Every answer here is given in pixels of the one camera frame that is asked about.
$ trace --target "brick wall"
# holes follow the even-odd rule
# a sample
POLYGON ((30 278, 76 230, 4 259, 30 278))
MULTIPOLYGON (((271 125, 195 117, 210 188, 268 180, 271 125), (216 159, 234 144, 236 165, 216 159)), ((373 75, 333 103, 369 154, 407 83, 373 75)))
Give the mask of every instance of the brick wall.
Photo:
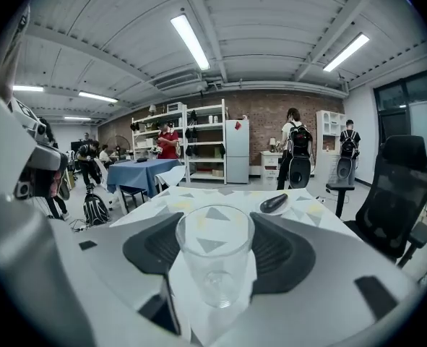
MULTIPOLYGON (((325 110, 344 113, 341 99, 281 90, 235 91, 206 95, 203 98, 187 98, 186 100, 179 101, 186 104, 188 108, 194 108, 218 104, 221 98, 225 99, 230 119, 242 118, 243 114, 249 117, 251 166, 259 166, 261 163, 259 153, 269 149, 269 139, 271 137, 280 140, 281 129, 285 123, 285 117, 289 108, 294 107, 300 111, 301 120, 313 134, 315 144, 316 112, 325 110)), ((162 112, 161 104, 157 105, 157 111, 158 113, 162 112)), ((129 128, 131 118, 141 119, 147 115, 148 107, 99 126, 99 140, 105 142, 112 136, 121 135, 127 138, 131 144, 131 129, 129 128)))

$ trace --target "white ceiling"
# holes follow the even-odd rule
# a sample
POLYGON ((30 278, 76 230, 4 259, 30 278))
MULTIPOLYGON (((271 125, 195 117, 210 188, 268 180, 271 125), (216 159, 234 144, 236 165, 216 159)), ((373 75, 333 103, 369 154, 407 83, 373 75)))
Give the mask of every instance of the white ceiling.
POLYGON ((209 91, 213 81, 239 80, 299 80, 341 90, 344 81, 359 84, 389 62, 400 66, 401 56, 418 58, 427 46, 427 31, 406 0, 31 0, 30 8, 16 83, 46 92, 16 96, 52 121, 73 115, 100 121, 192 93, 197 87, 154 86, 176 72, 200 73, 170 23, 182 9, 211 65, 200 74, 209 91), (360 32, 371 40, 323 72, 360 32), (309 68, 302 65, 318 56, 309 68), (80 90, 120 101, 78 98, 80 90))

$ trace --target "bag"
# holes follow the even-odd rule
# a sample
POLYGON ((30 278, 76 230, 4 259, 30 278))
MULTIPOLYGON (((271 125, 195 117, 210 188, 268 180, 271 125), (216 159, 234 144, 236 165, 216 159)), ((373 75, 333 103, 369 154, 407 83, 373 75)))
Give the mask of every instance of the bag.
POLYGON ((288 152, 295 155, 310 156, 313 137, 304 125, 296 126, 291 122, 293 127, 288 133, 287 149, 288 152))
POLYGON ((83 203, 86 223, 90 226, 102 225, 111 218, 104 201, 94 193, 87 193, 83 203))
POLYGON ((348 132, 345 130, 343 132, 345 135, 345 140, 342 143, 342 147, 340 148, 340 154, 342 157, 346 158, 356 158, 359 154, 358 148, 355 143, 355 136, 357 135, 356 131, 353 131, 351 136, 348 136, 348 132))

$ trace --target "refrigerator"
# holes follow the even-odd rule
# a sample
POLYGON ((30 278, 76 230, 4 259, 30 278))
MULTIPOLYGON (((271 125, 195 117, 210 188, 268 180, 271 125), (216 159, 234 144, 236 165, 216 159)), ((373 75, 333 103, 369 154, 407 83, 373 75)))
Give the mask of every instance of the refrigerator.
POLYGON ((248 184, 249 155, 249 121, 226 121, 226 182, 248 184))

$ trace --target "clear drinking glass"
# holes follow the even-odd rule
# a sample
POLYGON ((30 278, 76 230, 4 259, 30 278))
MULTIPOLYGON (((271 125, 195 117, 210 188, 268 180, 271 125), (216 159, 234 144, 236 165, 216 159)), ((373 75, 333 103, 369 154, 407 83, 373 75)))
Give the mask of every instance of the clear drinking glass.
POLYGON ((254 232, 250 217, 227 205, 201 207, 179 221, 176 238, 206 304, 223 308, 237 300, 254 232))

